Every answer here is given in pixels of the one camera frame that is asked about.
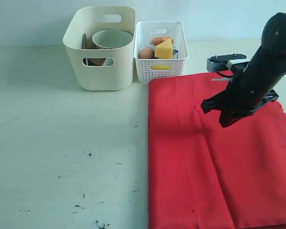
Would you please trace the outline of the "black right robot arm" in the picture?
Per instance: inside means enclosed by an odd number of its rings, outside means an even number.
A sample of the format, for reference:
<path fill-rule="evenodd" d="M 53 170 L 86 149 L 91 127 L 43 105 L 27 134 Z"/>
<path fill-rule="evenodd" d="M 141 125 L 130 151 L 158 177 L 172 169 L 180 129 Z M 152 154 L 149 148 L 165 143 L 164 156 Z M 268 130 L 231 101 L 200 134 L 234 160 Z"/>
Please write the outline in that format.
<path fill-rule="evenodd" d="M 229 80 L 222 92 L 201 104 L 205 114 L 212 110 L 221 112 L 222 127 L 276 101 L 274 86 L 286 75 L 286 13 L 279 12 L 268 20 L 261 45 L 250 60 L 243 54 L 215 55 L 207 59 L 207 71 Z"/>

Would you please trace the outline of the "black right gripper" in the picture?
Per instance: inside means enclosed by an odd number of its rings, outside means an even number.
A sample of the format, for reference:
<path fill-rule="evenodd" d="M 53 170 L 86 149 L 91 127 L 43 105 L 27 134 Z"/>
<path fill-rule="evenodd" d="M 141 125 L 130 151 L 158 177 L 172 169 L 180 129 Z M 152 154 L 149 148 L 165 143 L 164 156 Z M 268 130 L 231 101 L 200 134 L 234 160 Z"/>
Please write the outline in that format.
<path fill-rule="evenodd" d="M 280 73 L 264 65 L 228 62 L 228 66 L 233 76 L 225 90 L 203 100 L 201 104 L 205 114 L 211 110 L 221 112 L 219 123 L 222 128 L 253 115 L 266 103 L 278 99 L 273 88 L 280 80 Z"/>

